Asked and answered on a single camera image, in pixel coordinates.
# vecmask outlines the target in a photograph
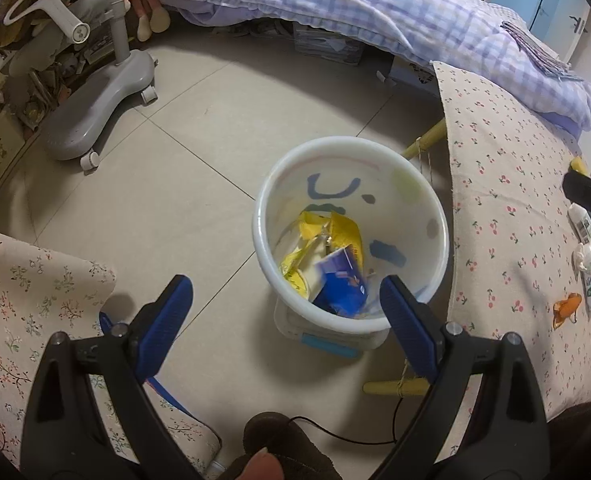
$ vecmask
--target plush doll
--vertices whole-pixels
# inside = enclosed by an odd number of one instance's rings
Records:
[[[146,0],[148,6],[151,7],[150,19],[142,0],[125,0],[128,10],[130,6],[127,5],[127,2],[133,6],[138,17],[138,40],[146,41],[151,37],[152,32],[163,32],[169,28],[171,19],[167,10],[160,4],[160,0]]]

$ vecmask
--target black cable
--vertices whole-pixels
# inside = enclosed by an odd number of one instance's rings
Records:
[[[359,440],[352,440],[350,438],[345,438],[343,436],[339,436],[339,435],[327,430],[326,428],[323,428],[320,424],[318,424],[314,420],[311,420],[307,416],[302,416],[302,415],[292,416],[289,419],[289,422],[293,422],[295,420],[306,420],[309,424],[318,428],[318,430],[323,431],[324,433],[331,435],[334,438],[338,438],[340,440],[343,440],[344,442],[348,442],[349,444],[358,444],[359,446],[386,446],[387,444],[395,444],[397,441],[397,439],[395,437],[395,418],[396,418],[396,415],[398,414],[398,409],[400,408],[401,404],[402,404],[402,397],[400,397],[400,400],[398,400],[398,404],[396,404],[396,406],[395,406],[395,410],[393,410],[393,420],[391,422],[391,434],[393,435],[393,440],[387,440],[386,442],[361,442]]]
[[[402,404],[402,399],[403,397],[400,397],[400,400],[398,400],[398,404],[396,404],[395,409],[393,410],[393,420],[391,421],[391,435],[393,436],[394,442],[398,442],[398,439],[395,437],[395,419],[398,415],[398,408],[400,408],[400,405]]]

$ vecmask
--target white bottle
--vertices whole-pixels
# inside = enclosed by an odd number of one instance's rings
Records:
[[[591,314],[591,242],[580,244],[573,251],[573,263],[576,269],[582,273],[582,283],[584,283],[585,301]]]
[[[591,217],[587,210],[581,205],[571,204],[569,207],[569,218],[578,233],[579,240],[583,244],[591,242]]]

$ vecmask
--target floral cloth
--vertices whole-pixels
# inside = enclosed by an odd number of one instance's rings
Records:
[[[547,418],[591,400],[591,316],[553,330],[553,304],[584,297],[562,177],[580,154],[572,136],[485,78],[434,63],[453,177],[455,267],[449,319],[471,334],[519,333]],[[442,457],[457,450],[475,403],[472,378]]]
[[[98,335],[98,312],[115,286],[111,268],[0,234],[0,450],[16,466],[26,403],[45,343],[59,330]],[[98,409],[117,453],[135,460],[101,377],[91,376]],[[204,472],[220,450],[206,426],[145,390],[180,449]]]

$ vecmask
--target chair wheel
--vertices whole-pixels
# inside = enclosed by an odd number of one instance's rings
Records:
[[[152,85],[147,86],[147,88],[141,91],[140,96],[142,97],[142,101],[145,105],[149,104],[151,101],[155,101],[158,98],[156,89]]]
[[[89,150],[87,153],[80,157],[80,167],[84,171],[91,171],[100,165],[100,156],[93,150]]]

